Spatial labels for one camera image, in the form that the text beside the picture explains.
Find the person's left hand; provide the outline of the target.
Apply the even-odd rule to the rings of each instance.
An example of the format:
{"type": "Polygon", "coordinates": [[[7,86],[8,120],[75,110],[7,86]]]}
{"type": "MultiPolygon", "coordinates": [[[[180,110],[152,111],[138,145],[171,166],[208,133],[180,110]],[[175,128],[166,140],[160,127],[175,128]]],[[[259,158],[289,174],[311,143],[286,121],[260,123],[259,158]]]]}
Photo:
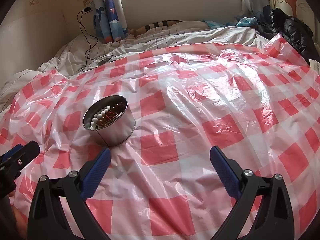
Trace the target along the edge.
{"type": "Polygon", "coordinates": [[[27,223],[24,220],[20,210],[11,202],[9,202],[12,213],[14,215],[13,232],[19,239],[27,239],[27,223]]]}

